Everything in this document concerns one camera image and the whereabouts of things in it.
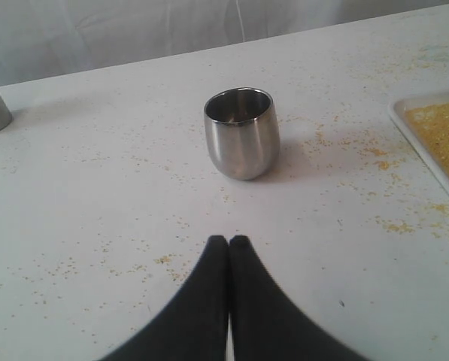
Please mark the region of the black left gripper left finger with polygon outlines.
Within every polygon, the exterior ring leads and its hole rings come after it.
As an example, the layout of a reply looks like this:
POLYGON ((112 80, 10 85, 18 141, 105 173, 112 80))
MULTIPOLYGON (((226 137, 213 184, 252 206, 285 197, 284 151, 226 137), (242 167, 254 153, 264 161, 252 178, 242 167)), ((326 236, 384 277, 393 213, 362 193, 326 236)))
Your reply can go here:
POLYGON ((229 245, 212 235, 169 303, 104 360, 224 360, 229 324, 229 245))

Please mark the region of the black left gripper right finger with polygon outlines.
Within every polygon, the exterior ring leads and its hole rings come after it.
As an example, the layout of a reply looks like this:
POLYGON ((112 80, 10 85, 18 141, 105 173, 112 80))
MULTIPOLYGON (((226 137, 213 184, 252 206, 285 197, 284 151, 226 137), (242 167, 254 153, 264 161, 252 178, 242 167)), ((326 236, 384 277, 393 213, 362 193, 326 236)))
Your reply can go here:
POLYGON ((309 319, 276 284, 250 239, 229 242, 229 314, 236 360, 364 360, 309 319))

